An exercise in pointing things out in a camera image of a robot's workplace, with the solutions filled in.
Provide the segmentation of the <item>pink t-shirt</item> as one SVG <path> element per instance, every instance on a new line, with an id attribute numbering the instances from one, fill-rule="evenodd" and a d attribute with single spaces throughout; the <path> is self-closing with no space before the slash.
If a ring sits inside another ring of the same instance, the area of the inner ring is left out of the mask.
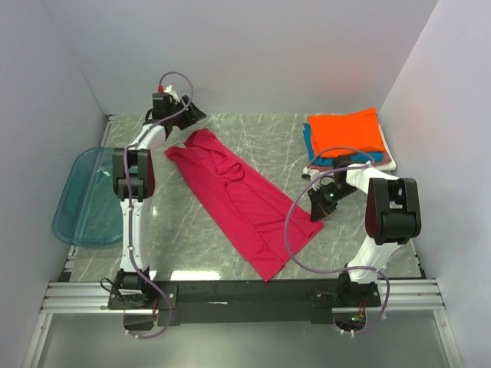
<path id="1" fill-rule="evenodd" d="M 208 129 L 193 132 L 165 155 L 263 281 L 271 280 L 324 227 L 311 222 L 305 210 Z"/>

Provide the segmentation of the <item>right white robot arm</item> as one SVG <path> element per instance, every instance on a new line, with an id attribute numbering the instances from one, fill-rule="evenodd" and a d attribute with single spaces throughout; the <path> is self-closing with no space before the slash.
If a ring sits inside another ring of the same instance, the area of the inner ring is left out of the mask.
<path id="1" fill-rule="evenodd" d="M 311 182 L 307 191 L 311 202 L 310 219 L 320 221 L 330 215 L 338 202 L 352 193 L 364 193 L 366 237 L 347 268 L 338 277 L 337 298 L 347 306 L 369 301 L 377 293 L 376 281 L 395 251 L 421 231 L 417 183 L 411 178 L 386 174 L 371 162 L 354 163 L 347 156 L 334 160 L 331 181 L 328 174 L 305 167 L 302 178 Z"/>

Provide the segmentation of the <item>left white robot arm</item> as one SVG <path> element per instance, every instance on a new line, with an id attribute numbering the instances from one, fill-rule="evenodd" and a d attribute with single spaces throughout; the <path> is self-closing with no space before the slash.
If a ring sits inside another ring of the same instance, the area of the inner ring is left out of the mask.
<path id="1" fill-rule="evenodd" d="M 145 241 L 148 206 L 156 187 L 153 153 L 175 127 L 185 130 L 206 117 L 187 95 L 176 97 L 160 88 L 152 100 L 140 133 L 112 155 L 113 191 L 123 218 L 123 252 L 110 293 L 137 308 L 158 301 L 158 292 L 150 284 Z"/>

